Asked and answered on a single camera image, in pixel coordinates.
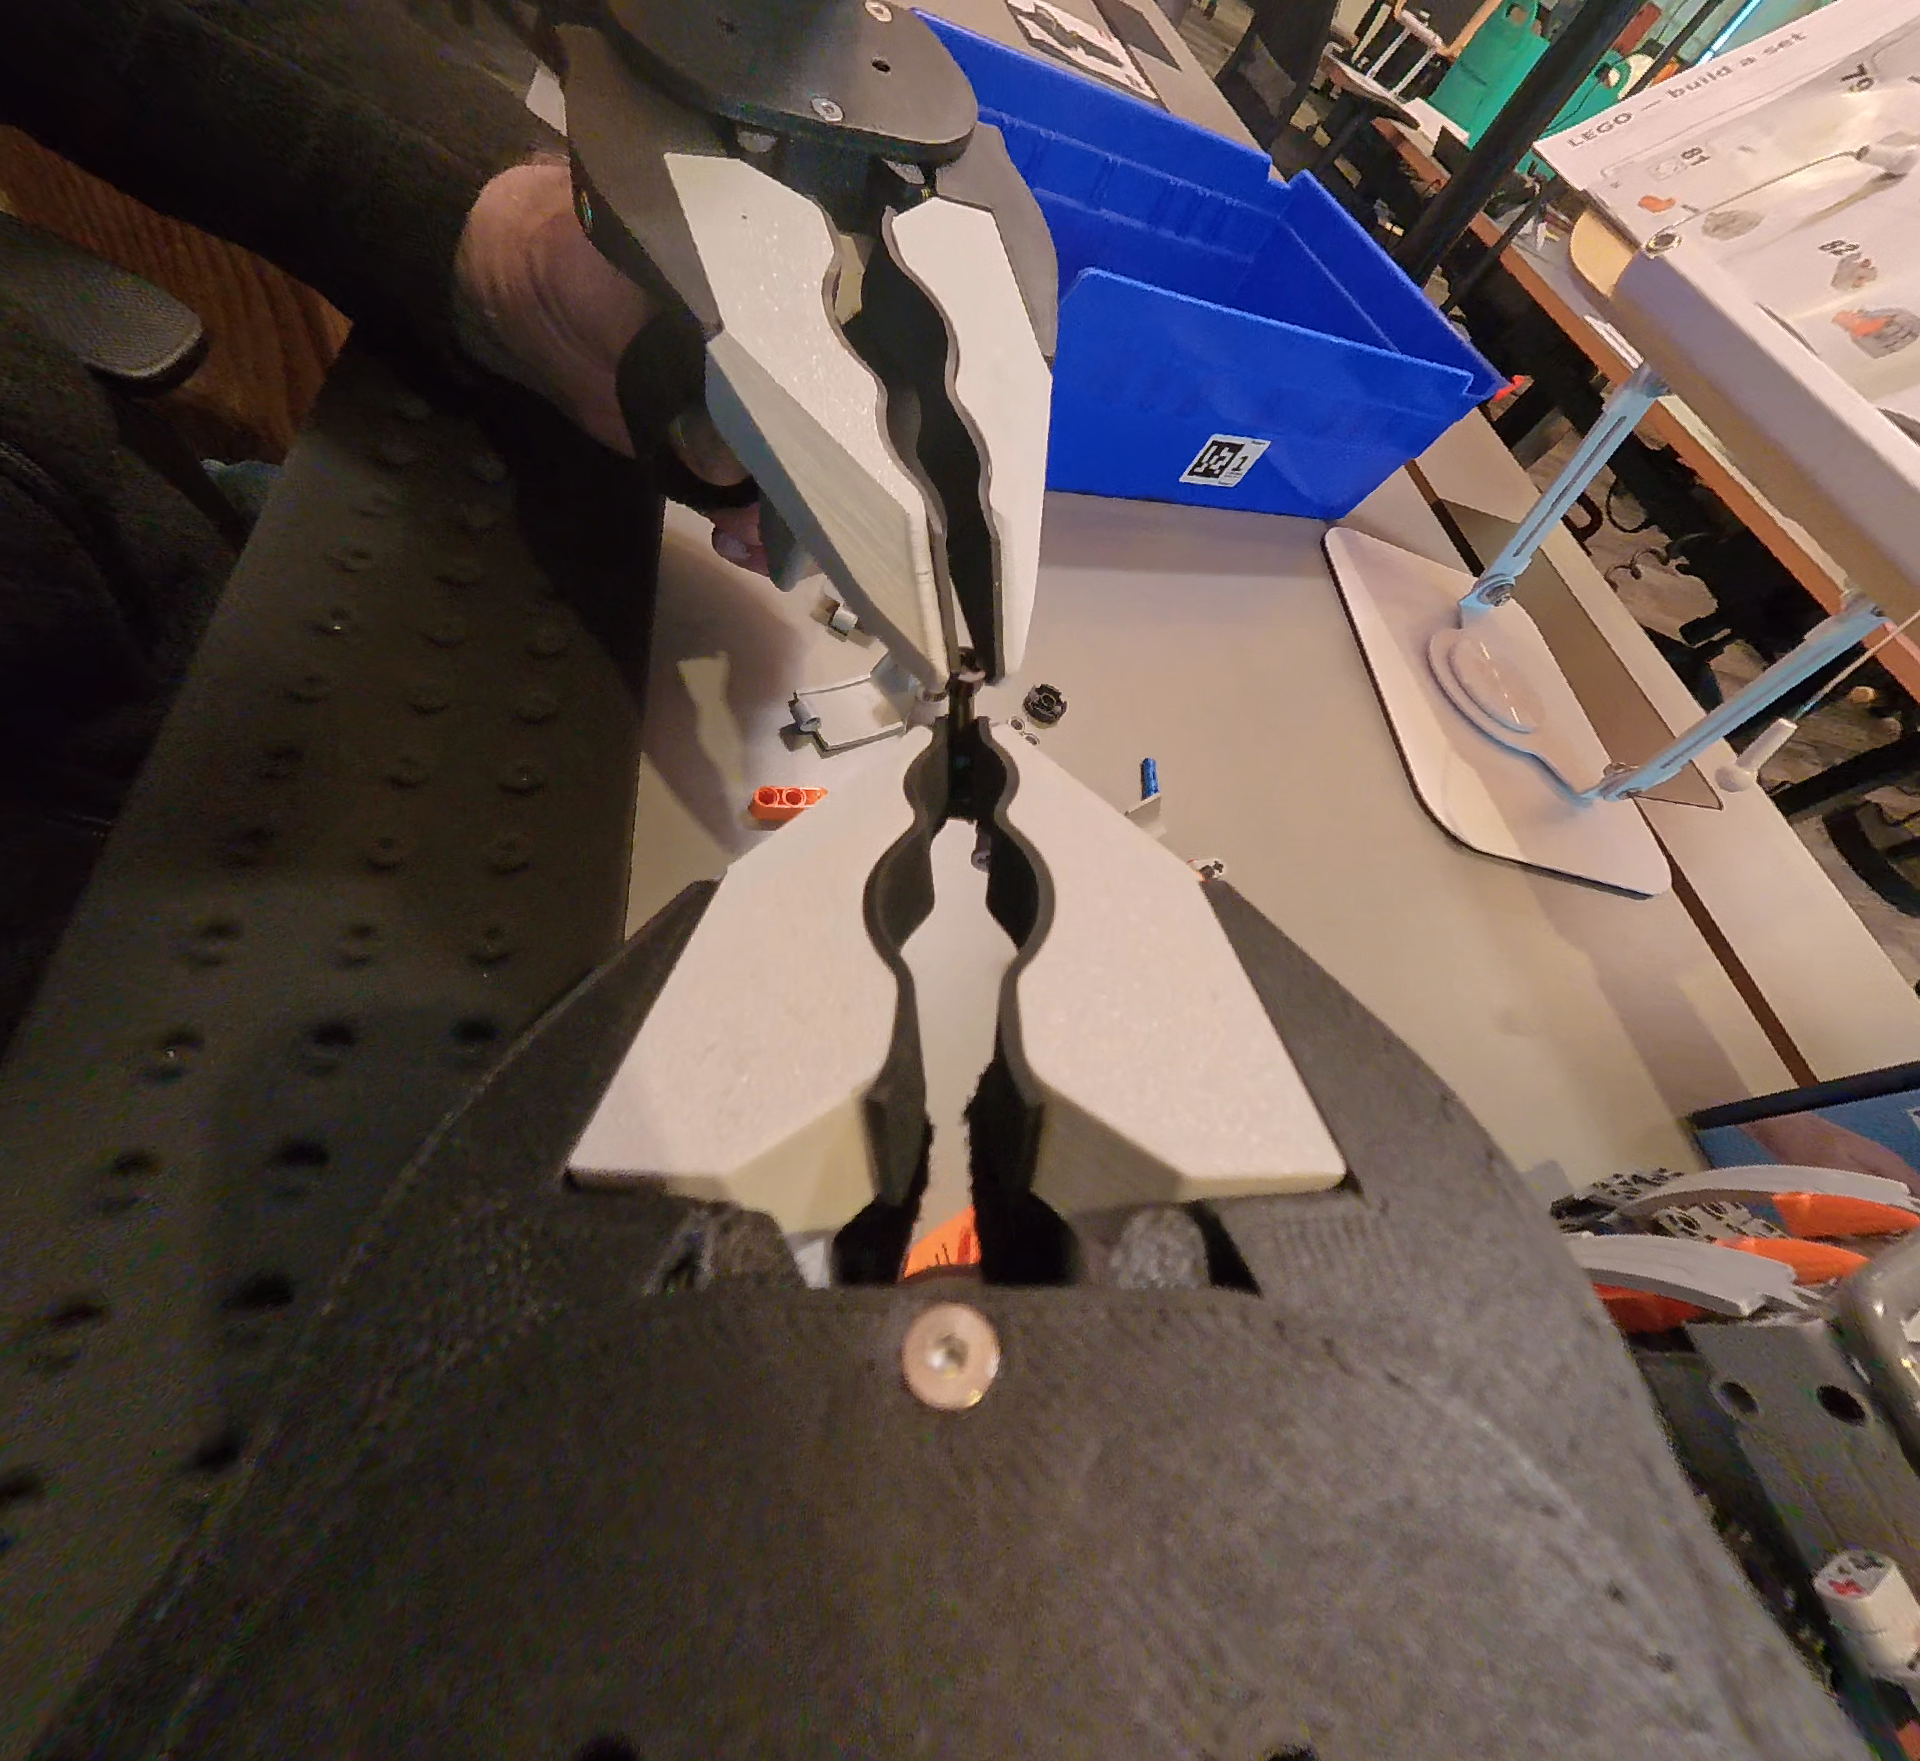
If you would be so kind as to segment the black metal pole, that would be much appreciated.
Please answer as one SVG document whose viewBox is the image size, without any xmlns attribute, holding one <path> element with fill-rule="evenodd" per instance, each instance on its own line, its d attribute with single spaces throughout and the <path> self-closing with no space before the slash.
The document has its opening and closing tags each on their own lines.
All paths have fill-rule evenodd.
<svg viewBox="0 0 1920 1761">
<path fill-rule="evenodd" d="M 1392 261 L 1419 287 L 1428 284 L 1453 243 L 1472 224 L 1488 199 L 1568 106 L 1571 95 L 1592 76 L 1644 4 L 1647 0 L 1585 0 L 1576 8 L 1548 51 L 1524 73 L 1501 114 L 1475 139 L 1469 158 L 1449 175 L 1449 185 L 1401 238 Z"/>
</svg>

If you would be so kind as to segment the person's left hand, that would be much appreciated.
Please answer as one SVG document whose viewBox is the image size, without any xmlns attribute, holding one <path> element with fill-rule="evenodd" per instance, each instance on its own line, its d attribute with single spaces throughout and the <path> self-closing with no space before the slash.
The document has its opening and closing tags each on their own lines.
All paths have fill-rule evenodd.
<svg viewBox="0 0 1920 1761">
<path fill-rule="evenodd" d="M 460 350 L 619 459 L 639 448 L 618 372 L 656 317 L 660 301 L 588 243 L 560 158 L 518 162 L 475 199 L 454 253 Z"/>
</svg>

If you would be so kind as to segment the blue storage bin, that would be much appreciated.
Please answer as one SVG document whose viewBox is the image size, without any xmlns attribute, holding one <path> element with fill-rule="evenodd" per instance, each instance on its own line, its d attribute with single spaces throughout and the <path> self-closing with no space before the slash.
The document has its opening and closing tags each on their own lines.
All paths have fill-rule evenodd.
<svg viewBox="0 0 1920 1761">
<path fill-rule="evenodd" d="M 1059 309 L 1046 487 L 1342 519 L 1501 376 L 1315 180 L 924 16 L 1037 193 Z"/>
</svg>

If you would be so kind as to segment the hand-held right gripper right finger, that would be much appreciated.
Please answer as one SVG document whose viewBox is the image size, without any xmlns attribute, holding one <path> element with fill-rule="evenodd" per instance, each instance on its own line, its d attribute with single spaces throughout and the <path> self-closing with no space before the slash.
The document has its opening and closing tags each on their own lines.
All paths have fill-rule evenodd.
<svg viewBox="0 0 1920 1761">
<path fill-rule="evenodd" d="M 976 725 L 989 913 L 1014 957 L 976 1191 L 1059 1219 L 1346 1183 L 1200 874 L 1027 737 Z"/>
</svg>

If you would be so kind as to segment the blue robot kit box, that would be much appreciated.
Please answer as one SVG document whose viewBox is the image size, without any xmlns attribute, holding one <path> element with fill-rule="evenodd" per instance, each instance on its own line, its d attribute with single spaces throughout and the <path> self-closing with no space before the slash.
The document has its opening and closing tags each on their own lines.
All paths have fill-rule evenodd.
<svg viewBox="0 0 1920 1761">
<path fill-rule="evenodd" d="M 1713 1169 L 1858 1171 L 1917 1191 L 1917 1062 L 1718 1101 L 1686 1116 L 1686 1130 Z"/>
</svg>

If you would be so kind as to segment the black perforated board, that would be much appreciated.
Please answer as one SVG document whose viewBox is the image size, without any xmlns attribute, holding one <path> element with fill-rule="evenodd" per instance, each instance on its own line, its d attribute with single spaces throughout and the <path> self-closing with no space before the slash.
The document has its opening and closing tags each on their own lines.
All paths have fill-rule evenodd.
<svg viewBox="0 0 1920 1761">
<path fill-rule="evenodd" d="M 2 1756 L 356 1227 L 619 940 L 663 507 L 345 350 L 2 1065 Z"/>
</svg>

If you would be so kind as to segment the green plastic container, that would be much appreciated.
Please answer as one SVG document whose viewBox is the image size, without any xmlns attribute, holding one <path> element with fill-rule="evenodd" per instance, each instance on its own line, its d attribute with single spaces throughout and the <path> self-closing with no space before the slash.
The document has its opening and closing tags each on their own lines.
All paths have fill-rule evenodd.
<svg viewBox="0 0 1920 1761">
<path fill-rule="evenodd" d="M 1510 91 L 1547 51 L 1547 22 L 1548 10 L 1542 0 L 1501 0 L 1453 58 L 1449 76 L 1434 88 L 1434 99 L 1443 95 L 1488 98 L 1501 88 Z"/>
</svg>

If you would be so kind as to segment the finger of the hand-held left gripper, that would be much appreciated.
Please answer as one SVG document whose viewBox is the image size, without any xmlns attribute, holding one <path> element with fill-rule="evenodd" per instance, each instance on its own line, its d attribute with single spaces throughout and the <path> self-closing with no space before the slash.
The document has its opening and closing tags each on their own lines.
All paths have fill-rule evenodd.
<svg viewBox="0 0 1920 1761">
<path fill-rule="evenodd" d="M 827 214 L 743 158 L 674 154 L 667 175 L 719 306 L 707 416 L 861 617 L 944 686 L 950 617 L 924 493 L 886 438 L 878 376 L 833 320 Z"/>
<path fill-rule="evenodd" d="M 950 581 L 980 670 L 1013 677 L 1039 587 L 1050 369 L 989 208 L 886 213 L 883 247 L 944 324 L 944 396 L 976 468 L 944 487 Z"/>
</svg>

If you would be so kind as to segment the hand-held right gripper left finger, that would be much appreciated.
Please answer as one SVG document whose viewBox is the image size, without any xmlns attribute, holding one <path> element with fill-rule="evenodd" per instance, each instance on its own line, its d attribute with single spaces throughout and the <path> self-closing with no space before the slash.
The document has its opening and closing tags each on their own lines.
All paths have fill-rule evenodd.
<svg viewBox="0 0 1920 1761">
<path fill-rule="evenodd" d="M 924 1069 L 878 885 L 905 878 L 915 930 L 931 900 L 924 775 L 944 769 L 935 732 L 895 736 L 726 869 L 565 1160 L 571 1183 L 656 1183 L 786 1234 L 909 1203 Z"/>
</svg>

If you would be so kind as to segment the white book stand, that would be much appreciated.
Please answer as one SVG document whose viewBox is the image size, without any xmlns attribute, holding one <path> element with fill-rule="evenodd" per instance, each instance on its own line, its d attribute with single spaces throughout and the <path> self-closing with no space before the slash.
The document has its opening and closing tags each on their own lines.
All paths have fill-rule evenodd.
<svg viewBox="0 0 1920 1761">
<path fill-rule="evenodd" d="M 1904 633 L 1873 596 L 1851 594 L 1773 670 L 1658 755 L 1612 762 L 1547 633 L 1518 604 L 1518 579 L 1660 399 L 1662 378 L 1640 365 L 1556 487 L 1475 577 L 1356 527 L 1324 535 L 1334 589 L 1428 818 L 1480 855 L 1630 898 L 1672 890 L 1672 862 L 1640 799 L 1874 630 Z"/>
</svg>

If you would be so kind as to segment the grey orange tracked toy robot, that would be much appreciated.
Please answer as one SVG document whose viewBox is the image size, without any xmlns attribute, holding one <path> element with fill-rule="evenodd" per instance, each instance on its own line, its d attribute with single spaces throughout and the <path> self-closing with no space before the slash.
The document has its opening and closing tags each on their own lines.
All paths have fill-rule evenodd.
<svg viewBox="0 0 1920 1761">
<path fill-rule="evenodd" d="M 1917 1756 L 1917 1175 L 1632 1171 L 1548 1211 L 1787 1640 Z"/>
</svg>

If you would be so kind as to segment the instruction booklet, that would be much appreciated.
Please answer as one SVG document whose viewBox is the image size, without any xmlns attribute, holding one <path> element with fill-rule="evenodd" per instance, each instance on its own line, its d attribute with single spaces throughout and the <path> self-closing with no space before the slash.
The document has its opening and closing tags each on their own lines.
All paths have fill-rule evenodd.
<svg viewBox="0 0 1920 1761">
<path fill-rule="evenodd" d="M 1534 148 L 1632 243 L 1721 266 L 1917 438 L 1917 0 L 1835 0 Z"/>
</svg>

